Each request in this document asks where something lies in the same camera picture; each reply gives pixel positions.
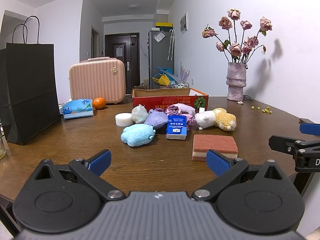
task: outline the cell phone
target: cell phone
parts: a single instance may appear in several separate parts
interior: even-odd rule
[[[299,119],[300,122],[305,122],[305,123],[314,123],[311,120],[307,119],[307,118],[300,118]]]

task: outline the crumpled plastic bag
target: crumpled plastic bag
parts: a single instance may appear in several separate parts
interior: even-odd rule
[[[149,114],[144,106],[138,105],[131,111],[131,119],[135,123],[144,123],[149,117]]]

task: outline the red cardboard box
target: red cardboard box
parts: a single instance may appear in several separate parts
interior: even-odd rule
[[[133,107],[143,105],[147,111],[155,108],[166,109],[168,106],[182,103],[194,107],[208,108],[209,96],[194,88],[172,88],[154,90],[133,90]]]

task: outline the black paper bag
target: black paper bag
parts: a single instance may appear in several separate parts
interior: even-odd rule
[[[0,50],[0,119],[6,140],[20,145],[60,120],[53,44]]]

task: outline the paper bag handle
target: paper bag handle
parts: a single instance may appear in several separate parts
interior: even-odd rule
[[[23,23],[18,24],[18,25],[14,28],[14,31],[13,31],[13,33],[12,33],[12,43],[13,43],[13,35],[14,35],[14,32],[16,31],[16,28],[17,28],[19,25],[23,25],[22,36],[23,36],[23,44],[25,44],[25,43],[27,42],[27,38],[28,38],[28,28],[27,28],[26,25],[23,24]],[[27,29],[26,41],[24,40],[24,27],[26,27],[26,29]]]
[[[40,21],[39,21],[39,18],[38,18],[37,16],[35,16],[35,15],[29,16],[29,17],[25,20],[24,24],[26,24],[27,20],[28,20],[29,18],[31,18],[31,17],[34,17],[34,18],[36,18],[36,19],[38,20],[38,39],[37,39],[37,44],[39,44],[39,31],[40,31]]]

